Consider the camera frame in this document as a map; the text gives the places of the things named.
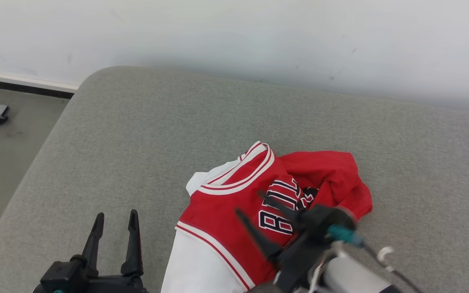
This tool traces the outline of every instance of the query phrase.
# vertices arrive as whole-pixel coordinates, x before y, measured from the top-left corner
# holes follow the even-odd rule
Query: gray cushion
[[[352,152],[374,200],[359,224],[370,245],[394,246],[392,265],[427,292],[469,292],[469,114],[114,67],[83,83],[6,208],[0,293],[31,292],[52,262],[80,254],[99,212],[106,220],[97,266],[101,275],[119,273],[132,208],[145,286],[160,291],[187,180],[257,140],[278,155]]]

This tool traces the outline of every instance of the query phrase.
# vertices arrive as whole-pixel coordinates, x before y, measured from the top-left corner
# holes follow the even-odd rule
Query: basketball jersey
[[[344,160],[340,165],[328,164],[329,168],[324,170],[327,162],[322,161],[329,158],[328,155],[334,156],[329,161],[334,161],[335,157],[335,161],[339,161],[343,158],[341,154],[346,154],[333,153],[336,152],[293,153],[282,160],[267,144],[258,141],[236,160],[206,173],[195,173],[186,185],[191,201],[175,227],[177,235],[162,293],[242,293],[274,278],[275,268],[253,243],[235,209],[242,210],[253,226],[281,246],[291,239],[293,230],[277,209],[264,203],[258,191],[266,192],[292,210],[309,208],[316,202],[327,206],[344,202],[344,208],[355,219],[370,211],[370,193],[359,180],[357,167],[354,174],[352,163],[346,166],[348,162]],[[321,195],[334,196],[331,173],[334,167],[342,165],[348,169],[348,174],[340,174],[341,178],[336,177],[336,181],[350,179],[352,182],[339,186],[337,196],[340,198],[329,202]],[[348,193],[352,193],[348,187],[356,191],[356,186],[361,189],[351,197],[354,200],[345,202]]]

